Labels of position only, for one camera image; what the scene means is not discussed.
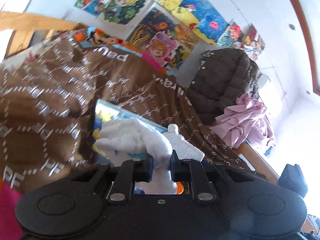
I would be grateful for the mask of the white sock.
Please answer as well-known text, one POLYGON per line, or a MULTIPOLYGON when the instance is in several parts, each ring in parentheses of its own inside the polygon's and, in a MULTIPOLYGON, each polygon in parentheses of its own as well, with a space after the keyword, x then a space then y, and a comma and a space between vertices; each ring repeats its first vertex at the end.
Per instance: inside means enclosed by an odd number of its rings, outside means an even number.
POLYGON ((177 193, 177 184, 172 181, 169 171, 173 151, 179 159, 201 162, 204 158, 204 153, 178 132, 176 124, 170 124, 168 130, 161 133, 136 118, 117 119, 103 123, 95 136, 93 150, 110 158, 115 166, 130 159, 144 159, 143 154, 153 158, 151 181, 137 184, 146 194, 177 193))

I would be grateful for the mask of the painted frog shallow tray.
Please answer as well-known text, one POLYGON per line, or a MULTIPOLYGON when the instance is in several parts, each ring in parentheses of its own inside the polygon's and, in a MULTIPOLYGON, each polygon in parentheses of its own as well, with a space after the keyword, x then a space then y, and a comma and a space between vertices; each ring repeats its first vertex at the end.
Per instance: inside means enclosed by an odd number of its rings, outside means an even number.
POLYGON ((159 167, 172 153, 172 146, 163 135, 166 128, 102 100, 95 113, 92 149, 100 155, 112 158, 122 154, 140 159, 149 155, 159 167))

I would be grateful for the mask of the pink crumpled garment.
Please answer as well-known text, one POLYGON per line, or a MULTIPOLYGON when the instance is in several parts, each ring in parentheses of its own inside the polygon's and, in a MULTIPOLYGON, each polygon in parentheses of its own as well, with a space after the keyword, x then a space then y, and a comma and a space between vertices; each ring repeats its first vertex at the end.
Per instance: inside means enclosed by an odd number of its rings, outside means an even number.
POLYGON ((224 109, 210 129, 229 147, 239 148, 248 141, 263 154, 275 146, 275 137, 267 116, 266 106, 249 94, 242 94, 236 104, 224 109))

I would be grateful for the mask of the brown puffer jacket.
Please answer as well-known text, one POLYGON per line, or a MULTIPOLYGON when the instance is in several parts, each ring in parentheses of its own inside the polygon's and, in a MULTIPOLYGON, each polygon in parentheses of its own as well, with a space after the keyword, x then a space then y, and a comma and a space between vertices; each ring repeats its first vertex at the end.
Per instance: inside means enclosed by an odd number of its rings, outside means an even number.
POLYGON ((258 98, 261 71, 241 49, 207 50, 201 54, 200 68, 187 89, 187 97, 199 119, 211 125, 242 94, 258 98))

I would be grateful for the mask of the brown PF patterned quilt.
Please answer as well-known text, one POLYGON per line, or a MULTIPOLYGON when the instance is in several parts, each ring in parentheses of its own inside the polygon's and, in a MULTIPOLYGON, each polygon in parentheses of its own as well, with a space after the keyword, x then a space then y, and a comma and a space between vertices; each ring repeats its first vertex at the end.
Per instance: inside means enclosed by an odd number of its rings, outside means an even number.
POLYGON ((93 163, 98 100, 162 126, 176 124, 208 165, 248 169, 200 121, 175 78, 127 51, 83 50, 59 38, 30 62, 1 64, 1 180, 25 193, 93 163))

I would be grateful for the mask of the pink anime girl poster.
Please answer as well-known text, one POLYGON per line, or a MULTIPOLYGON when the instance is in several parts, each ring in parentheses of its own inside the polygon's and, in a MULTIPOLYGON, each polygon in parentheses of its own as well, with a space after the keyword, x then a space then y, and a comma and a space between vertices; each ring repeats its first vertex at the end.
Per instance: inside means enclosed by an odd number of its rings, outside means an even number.
POLYGON ((177 47, 178 42, 174 38, 165 31, 159 31, 146 46, 144 54, 153 58, 160 67, 165 67, 177 47))

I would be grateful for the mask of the pink anime corner poster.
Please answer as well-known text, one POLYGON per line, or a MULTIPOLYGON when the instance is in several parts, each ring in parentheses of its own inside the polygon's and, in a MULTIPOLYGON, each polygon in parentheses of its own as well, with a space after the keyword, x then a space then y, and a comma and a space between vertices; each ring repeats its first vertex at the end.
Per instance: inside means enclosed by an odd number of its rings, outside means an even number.
POLYGON ((252 24, 249 26, 248 33, 243 39, 241 49, 253 61, 257 61, 258 57, 265 49, 264 40, 252 24))

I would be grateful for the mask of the red-haired girl green poster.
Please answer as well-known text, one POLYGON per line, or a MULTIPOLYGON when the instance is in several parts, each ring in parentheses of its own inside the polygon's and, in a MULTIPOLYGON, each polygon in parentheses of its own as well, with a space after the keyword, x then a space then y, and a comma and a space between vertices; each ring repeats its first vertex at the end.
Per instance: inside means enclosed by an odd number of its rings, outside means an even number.
POLYGON ((219 37, 217 45, 221 48, 240 49, 244 36, 240 26, 234 20, 231 20, 223 34, 219 37))

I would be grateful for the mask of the colourful cartoon striped blanket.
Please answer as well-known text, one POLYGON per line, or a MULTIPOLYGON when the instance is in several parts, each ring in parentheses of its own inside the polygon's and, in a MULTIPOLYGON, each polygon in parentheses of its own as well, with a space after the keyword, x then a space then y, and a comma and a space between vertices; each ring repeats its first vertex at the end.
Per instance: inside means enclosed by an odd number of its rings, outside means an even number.
POLYGON ((118 37, 113 37, 96 27, 76 30, 73 38, 82 48, 99 48, 103 46, 113 46, 114 48, 128 51, 144 59, 155 70, 166 74, 166 70, 161 67, 156 60, 142 50, 133 48, 126 44, 125 41, 118 37))

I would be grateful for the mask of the pink jellyfish blue poster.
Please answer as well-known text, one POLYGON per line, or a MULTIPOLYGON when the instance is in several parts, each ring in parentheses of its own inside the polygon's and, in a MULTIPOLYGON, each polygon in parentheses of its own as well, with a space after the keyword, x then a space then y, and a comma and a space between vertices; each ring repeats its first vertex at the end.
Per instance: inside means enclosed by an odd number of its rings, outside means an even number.
POLYGON ((194 15, 199 20, 197 28, 203 33, 206 38, 217 42, 225 29, 228 27, 228 22, 214 8, 196 8, 194 15))

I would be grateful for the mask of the blue sea yellow sand poster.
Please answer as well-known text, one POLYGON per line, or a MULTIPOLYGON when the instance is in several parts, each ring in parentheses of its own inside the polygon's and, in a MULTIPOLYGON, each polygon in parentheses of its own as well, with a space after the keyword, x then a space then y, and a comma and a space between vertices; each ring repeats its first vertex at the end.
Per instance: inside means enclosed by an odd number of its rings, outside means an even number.
POLYGON ((206 18, 209 22, 216 21, 220 15, 208 0, 183 0, 171 14, 189 28, 206 18))

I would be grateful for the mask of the blond boy green poster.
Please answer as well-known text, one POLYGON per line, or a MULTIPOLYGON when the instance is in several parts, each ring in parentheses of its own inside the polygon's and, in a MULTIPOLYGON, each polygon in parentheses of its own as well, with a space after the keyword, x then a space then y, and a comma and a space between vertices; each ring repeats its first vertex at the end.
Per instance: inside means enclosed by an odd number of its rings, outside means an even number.
POLYGON ((151 0, 110 0, 97 20, 104 28, 126 32, 143 18, 151 6, 151 0))

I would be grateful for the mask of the wall air conditioner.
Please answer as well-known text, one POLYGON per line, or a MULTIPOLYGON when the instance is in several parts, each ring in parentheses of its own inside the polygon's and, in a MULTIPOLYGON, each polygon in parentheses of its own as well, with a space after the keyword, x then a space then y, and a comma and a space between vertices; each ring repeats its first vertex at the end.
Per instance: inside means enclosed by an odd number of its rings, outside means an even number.
POLYGON ((259 88, 263 88, 264 85, 266 85, 269 82, 270 82, 270 78, 267 75, 265 75, 263 73, 261 73, 259 75, 258 80, 257 80, 257 84, 258 84, 259 88))

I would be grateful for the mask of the wooden bed rail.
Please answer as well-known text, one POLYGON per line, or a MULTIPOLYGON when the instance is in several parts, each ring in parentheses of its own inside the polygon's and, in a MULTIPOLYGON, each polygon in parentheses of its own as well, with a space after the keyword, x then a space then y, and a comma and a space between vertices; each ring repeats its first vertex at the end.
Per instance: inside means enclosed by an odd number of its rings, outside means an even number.
POLYGON ((77 26, 76 23, 27 12, 1 12, 1 31, 12 30, 4 57, 9 58, 29 47, 36 31, 44 31, 42 40, 50 38, 55 31, 68 31, 77 26))

